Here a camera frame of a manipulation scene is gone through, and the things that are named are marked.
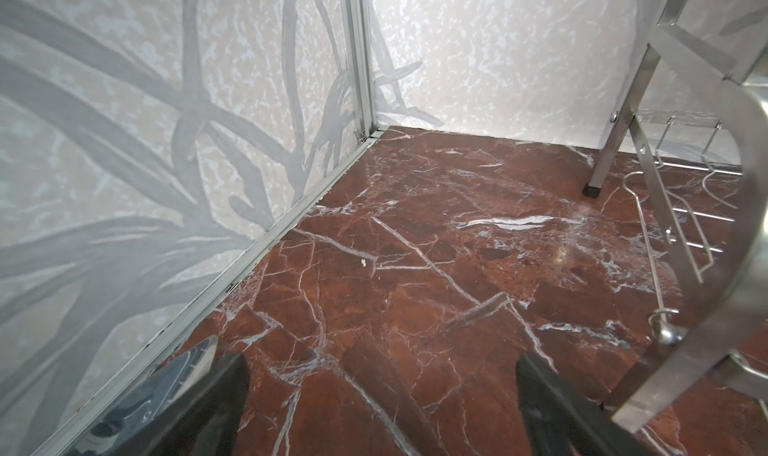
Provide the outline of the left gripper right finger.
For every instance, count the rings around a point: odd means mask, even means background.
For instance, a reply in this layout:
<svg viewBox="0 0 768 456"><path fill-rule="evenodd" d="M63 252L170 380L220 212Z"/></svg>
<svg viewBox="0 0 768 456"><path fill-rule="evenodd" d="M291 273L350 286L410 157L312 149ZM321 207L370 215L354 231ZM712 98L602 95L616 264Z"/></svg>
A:
<svg viewBox="0 0 768 456"><path fill-rule="evenodd" d="M646 455L648 449L533 353L516 363L518 408L534 455Z"/></svg>

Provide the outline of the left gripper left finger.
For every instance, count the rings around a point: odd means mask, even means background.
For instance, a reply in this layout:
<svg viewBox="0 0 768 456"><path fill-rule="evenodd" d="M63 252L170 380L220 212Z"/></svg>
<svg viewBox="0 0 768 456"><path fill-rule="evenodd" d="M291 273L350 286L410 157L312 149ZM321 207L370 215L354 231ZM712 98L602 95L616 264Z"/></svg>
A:
<svg viewBox="0 0 768 456"><path fill-rule="evenodd" d="M190 390L113 453L233 454L249 384L245 356L222 357Z"/></svg>

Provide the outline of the steel dish rack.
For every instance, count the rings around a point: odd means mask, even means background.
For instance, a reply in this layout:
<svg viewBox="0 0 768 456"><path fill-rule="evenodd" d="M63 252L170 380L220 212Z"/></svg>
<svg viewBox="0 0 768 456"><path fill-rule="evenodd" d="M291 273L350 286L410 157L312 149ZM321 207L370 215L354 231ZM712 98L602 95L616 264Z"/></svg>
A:
<svg viewBox="0 0 768 456"><path fill-rule="evenodd" d="M658 301L648 318L648 349L605 400L612 421L633 433L704 377L767 399L766 373L739 350L767 319L767 24L730 56L680 26L687 3L661 0L583 190L600 194L630 138L683 297L678 308ZM738 167L708 154L694 165L703 209L664 183L670 164L648 140L648 123L725 130L734 138Z"/></svg>

